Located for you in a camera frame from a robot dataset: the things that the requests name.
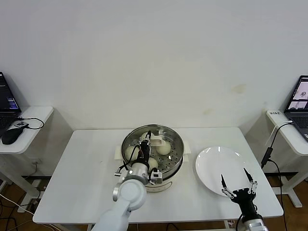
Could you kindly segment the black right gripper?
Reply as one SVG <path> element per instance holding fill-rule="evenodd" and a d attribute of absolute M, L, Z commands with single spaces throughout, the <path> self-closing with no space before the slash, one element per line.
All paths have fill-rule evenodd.
<path fill-rule="evenodd" d="M 232 192 L 228 189 L 224 177 L 221 175 L 222 192 L 227 197 L 232 198 L 232 202 L 239 205 L 243 218 L 259 218 L 259 214 L 253 203 L 253 200 L 256 197 L 257 181 L 253 179 L 246 168 L 244 168 L 244 171 L 250 182 L 249 188 L 243 188 Z"/>

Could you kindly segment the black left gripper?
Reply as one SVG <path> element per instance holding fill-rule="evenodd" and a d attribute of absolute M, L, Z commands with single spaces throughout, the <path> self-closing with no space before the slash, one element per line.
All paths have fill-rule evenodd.
<path fill-rule="evenodd" d="M 151 136 L 152 132 L 147 131 L 144 135 L 144 141 L 141 142 L 140 144 L 140 154 L 139 154 L 139 159 L 141 160 L 142 163 L 148 164 L 149 158 L 150 158 L 150 153 L 151 153 Z"/>

